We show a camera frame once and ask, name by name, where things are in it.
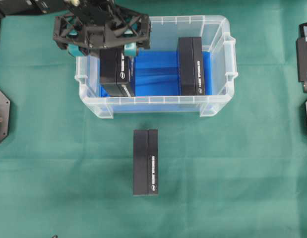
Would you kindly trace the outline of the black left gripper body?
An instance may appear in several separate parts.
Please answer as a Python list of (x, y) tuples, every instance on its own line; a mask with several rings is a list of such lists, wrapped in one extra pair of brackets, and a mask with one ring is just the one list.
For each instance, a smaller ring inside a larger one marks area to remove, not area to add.
[(65, 50), (70, 45), (84, 51), (119, 48), (134, 43), (150, 48), (148, 14), (116, 4), (113, 0), (65, 0), (68, 13), (56, 16), (53, 40)]

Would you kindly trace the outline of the black teal left gripper finger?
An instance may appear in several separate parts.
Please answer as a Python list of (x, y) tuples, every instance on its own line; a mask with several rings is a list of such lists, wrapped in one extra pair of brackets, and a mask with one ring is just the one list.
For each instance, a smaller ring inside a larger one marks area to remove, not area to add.
[(139, 54), (139, 48), (136, 42), (124, 45), (124, 55), (126, 57), (136, 57), (138, 56), (138, 54)]
[(85, 48), (81, 48), (73, 44), (68, 44), (67, 52), (73, 57), (82, 57), (89, 55), (89, 52)]

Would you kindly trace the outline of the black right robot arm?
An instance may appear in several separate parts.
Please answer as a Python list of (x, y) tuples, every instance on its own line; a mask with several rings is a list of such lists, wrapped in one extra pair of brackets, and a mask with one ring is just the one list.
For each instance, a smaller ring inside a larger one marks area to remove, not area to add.
[(299, 25), (299, 37), (296, 40), (298, 81), (307, 93), (307, 23)]

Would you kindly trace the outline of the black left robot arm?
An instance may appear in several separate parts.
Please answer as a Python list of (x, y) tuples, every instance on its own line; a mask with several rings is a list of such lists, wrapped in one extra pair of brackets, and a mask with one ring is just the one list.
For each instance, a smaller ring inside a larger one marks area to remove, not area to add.
[(141, 48), (150, 49), (149, 15), (113, 0), (0, 0), (0, 19), (61, 11), (55, 17), (53, 40), (74, 57), (99, 57), (108, 49), (135, 57)]

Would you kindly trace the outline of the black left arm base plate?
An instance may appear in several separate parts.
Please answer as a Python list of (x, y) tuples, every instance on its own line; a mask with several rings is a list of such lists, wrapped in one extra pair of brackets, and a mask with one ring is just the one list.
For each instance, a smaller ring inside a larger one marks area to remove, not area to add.
[(10, 100), (0, 90), (0, 143), (8, 136)]

